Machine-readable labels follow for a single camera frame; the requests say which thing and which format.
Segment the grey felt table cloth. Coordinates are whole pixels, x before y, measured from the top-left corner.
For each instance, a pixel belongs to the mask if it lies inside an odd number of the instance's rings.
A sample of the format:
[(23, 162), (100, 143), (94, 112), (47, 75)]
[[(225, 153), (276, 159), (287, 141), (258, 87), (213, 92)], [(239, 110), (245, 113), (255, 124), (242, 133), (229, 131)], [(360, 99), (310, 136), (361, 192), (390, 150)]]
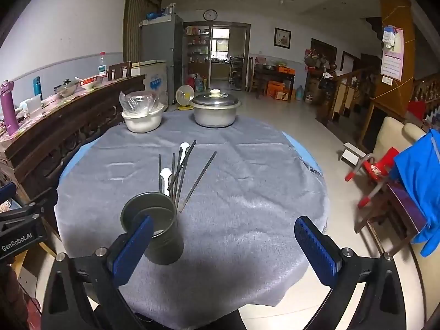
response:
[(110, 128), (68, 170), (54, 209), (68, 255), (109, 246), (122, 232), (124, 205), (157, 191), (159, 154), (168, 166), (180, 144), (194, 140), (179, 208), (217, 155), (177, 216), (183, 254), (172, 265), (141, 260), (122, 288), (134, 311), (170, 329), (196, 329), (247, 304), (275, 306), (307, 269), (296, 219), (324, 228), (330, 213), (323, 176), (279, 130), (245, 116), (205, 128), (190, 112), (171, 112), (149, 133)]

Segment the purple thermos bottle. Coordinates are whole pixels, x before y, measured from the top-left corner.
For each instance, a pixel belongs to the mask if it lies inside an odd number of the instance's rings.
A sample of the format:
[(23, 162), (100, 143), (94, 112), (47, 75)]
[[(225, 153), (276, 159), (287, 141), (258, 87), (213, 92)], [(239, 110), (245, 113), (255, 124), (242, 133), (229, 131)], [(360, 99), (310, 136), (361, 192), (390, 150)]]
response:
[(4, 123), (10, 136), (15, 134), (17, 129), (19, 129), (12, 97), (13, 86), (13, 81), (4, 81), (1, 84), (1, 109), (4, 116)]

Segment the white step stool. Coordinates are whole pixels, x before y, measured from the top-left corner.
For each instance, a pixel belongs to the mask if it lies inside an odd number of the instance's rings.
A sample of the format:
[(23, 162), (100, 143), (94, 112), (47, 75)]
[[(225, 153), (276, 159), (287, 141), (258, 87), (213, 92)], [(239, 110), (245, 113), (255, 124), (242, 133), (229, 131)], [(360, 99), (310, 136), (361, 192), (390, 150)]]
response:
[(340, 153), (339, 161), (343, 161), (352, 167), (355, 167), (360, 160), (366, 155), (365, 152), (352, 145), (350, 142), (343, 144), (343, 150)]

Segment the white bowl with plastic bag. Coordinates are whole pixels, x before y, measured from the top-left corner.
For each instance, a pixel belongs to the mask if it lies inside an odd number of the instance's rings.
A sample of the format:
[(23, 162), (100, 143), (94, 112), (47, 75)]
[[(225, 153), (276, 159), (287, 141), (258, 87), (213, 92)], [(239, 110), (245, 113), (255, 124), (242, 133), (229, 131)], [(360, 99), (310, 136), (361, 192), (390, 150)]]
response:
[(165, 105), (159, 100), (152, 91), (119, 93), (122, 117), (132, 133), (148, 133), (160, 126)]

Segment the dark chopstick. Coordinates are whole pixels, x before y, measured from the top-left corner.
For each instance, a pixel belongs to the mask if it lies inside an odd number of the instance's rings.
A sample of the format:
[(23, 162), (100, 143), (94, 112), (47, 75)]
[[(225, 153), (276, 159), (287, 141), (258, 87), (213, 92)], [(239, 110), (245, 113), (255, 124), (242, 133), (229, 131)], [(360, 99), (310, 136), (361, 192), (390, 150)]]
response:
[(185, 163), (188, 160), (191, 152), (193, 151), (194, 147), (196, 146), (196, 143), (197, 143), (197, 141), (194, 140), (193, 143), (184, 152), (184, 156), (183, 156), (183, 159), (182, 159), (180, 165), (177, 167), (176, 172), (174, 174), (172, 174), (171, 181), (170, 181), (169, 186), (167, 188), (168, 191), (172, 191), (172, 189), (173, 189), (173, 187), (175, 185), (175, 182), (179, 178), (180, 172), (183, 170), (183, 166), (185, 165)]
[(207, 169), (210, 167), (210, 165), (213, 162), (213, 160), (215, 159), (216, 155), (217, 155), (217, 151), (214, 151), (213, 154), (211, 155), (211, 157), (209, 158), (209, 160), (207, 161), (207, 163), (205, 164), (205, 166), (202, 168), (202, 170), (201, 170), (200, 174), (198, 175), (196, 181), (192, 185), (192, 188), (189, 190), (188, 195), (184, 199), (182, 206), (180, 206), (180, 208), (178, 209), (179, 213), (183, 212), (183, 210), (185, 209), (185, 207), (188, 204), (191, 196), (193, 195), (194, 191), (196, 190), (198, 184), (201, 182), (203, 176), (207, 172)]
[(159, 173), (158, 180), (159, 180), (159, 192), (160, 193), (163, 192), (161, 170), (162, 170), (162, 158), (161, 158), (161, 155), (159, 154), (159, 156), (158, 156), (158, 173)]

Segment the grey refrigerator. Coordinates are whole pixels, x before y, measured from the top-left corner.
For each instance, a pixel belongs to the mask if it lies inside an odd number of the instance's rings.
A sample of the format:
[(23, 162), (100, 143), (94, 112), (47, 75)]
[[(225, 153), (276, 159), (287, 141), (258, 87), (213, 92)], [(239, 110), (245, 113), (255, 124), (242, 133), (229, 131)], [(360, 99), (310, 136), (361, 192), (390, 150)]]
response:
[(139, 23), (141, 61), (166, 63), (167, 104), (175, 104), (175, 92), (183, 81), (183, 20), (176, 14), (159, 16)]

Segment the teal thermos bottle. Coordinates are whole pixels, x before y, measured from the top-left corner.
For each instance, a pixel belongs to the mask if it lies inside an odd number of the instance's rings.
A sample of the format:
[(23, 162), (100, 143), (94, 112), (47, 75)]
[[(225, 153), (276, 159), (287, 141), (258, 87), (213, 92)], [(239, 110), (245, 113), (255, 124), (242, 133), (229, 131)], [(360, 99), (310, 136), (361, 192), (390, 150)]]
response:
[(42, 97), (42, 87), (41, 87), (40, 76), (36, 76), (33, 79), (33, 90), (34, 90), (34, 95), (38, 96), (40, 98), (40, 100), (42, 100), (43, 97)]

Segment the wall calendar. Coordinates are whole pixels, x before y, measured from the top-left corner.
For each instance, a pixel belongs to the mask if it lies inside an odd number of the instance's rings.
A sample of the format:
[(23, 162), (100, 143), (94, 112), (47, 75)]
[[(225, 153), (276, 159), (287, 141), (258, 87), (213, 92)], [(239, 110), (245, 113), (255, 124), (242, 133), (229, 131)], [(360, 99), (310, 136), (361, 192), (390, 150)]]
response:
[(396, 81), (402, 80), (404, 58), (403, 29), (391, 25), (383, 29), (383, 56), (380, 74)]

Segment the dark metal utensil cup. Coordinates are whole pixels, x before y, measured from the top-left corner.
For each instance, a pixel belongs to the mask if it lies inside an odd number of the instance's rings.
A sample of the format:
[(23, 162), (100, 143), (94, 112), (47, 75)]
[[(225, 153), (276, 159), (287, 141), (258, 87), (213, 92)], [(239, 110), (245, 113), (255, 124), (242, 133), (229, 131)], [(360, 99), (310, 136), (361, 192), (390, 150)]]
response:
[(127, 231), (142, 216), (149, 216), (153, 221), (153, 234), (145, 251), (146, 258), (156, 265), (175, 263), (183, 254), (184, 242), (177, 209), (170, 196), (146, 192), (132, 197), (121, 212), (123, 229)]

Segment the clear water bottle red cap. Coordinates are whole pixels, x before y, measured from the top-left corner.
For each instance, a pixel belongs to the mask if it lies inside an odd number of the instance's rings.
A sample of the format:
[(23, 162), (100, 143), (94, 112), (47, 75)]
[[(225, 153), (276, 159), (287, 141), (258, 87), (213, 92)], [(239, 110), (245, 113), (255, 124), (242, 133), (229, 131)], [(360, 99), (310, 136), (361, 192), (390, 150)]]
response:
[(100, 77), (105, 77), (107, 75), (107, 63), (106, 63), (106, 53), (102, 51), (99, 55), (98, 60), (98, 75)]

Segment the white plastic spoon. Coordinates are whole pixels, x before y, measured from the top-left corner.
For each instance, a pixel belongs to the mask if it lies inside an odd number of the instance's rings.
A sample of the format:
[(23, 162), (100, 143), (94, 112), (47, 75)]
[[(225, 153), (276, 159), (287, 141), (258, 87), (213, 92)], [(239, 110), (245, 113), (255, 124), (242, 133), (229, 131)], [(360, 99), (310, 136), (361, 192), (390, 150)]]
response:
[(163, 184), (163, 192), (164, 195), (166, 196), (170, 196), (170, 191), (169, 191), (169, 181), (172, 177), (172, 170), (169, 168), (163, 168), (161, 170), (161, 178), (162, 178), (162, 184)]
[(186, 155), (186, 151), (187, 149), (190, 147), (190, 143), (189, 142), (183, 142), (180, 144), (180, 151), (181, 151), (181, 155), (180, 158), (183, 159)]

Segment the red child chair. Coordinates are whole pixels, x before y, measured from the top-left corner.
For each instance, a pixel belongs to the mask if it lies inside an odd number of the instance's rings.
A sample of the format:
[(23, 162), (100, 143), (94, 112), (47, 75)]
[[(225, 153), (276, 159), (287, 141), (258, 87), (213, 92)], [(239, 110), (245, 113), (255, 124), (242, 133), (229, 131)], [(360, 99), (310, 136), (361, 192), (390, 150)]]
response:
[(347, 174), (345, 181), (349, 182), (363, 168), (370, 180), (375, 182), (371, 192), (358, 202), (357, 206), (359, 209), (365, 207), (389, 180), (389, 172), (392, 170), (395, 164), (395, 157), (399, 153), (397, 149), (391, 147), (378, 161), (375, 159), (374, 154), (366, 154), (356, 163), (355, 168)]

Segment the blue jacket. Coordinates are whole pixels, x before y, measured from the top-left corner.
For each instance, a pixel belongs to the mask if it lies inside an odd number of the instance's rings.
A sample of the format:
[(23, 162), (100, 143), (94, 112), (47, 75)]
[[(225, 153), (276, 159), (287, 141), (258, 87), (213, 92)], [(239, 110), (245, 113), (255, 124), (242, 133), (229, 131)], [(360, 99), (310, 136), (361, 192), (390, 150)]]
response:
[(439, 131), (430, 129), (415, 144), (394, 158), (390, 178), (401, 182), (426, 219), (413, 238), (423, 244), (421, 255), (428, 257), (439, 246)]

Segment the round wall clock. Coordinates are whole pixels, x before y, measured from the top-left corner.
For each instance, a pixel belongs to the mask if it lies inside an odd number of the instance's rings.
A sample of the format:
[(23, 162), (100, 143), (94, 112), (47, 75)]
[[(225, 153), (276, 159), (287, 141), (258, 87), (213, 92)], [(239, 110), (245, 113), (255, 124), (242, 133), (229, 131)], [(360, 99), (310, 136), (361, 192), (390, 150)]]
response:
[(203, 13), (203, 19), (207, 22), (216, 21), (217, 18), (218, 18), (218, 13), (214, 9), (205, 10), (205, 12)]

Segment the dark wooden sideboard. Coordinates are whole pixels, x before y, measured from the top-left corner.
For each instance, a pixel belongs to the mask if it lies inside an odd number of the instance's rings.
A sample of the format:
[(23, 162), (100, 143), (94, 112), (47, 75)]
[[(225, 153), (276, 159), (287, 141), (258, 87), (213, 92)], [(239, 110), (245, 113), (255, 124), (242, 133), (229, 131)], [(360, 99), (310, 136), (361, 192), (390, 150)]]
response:
[(77, 92), (38, 112), (15, 134), (1, 135), (1, 185), (14, 183), (25, 203), (55, 188), (75, 152), (122, 121), (119, 93), (144, 89), (144, 79), (122, 78)]

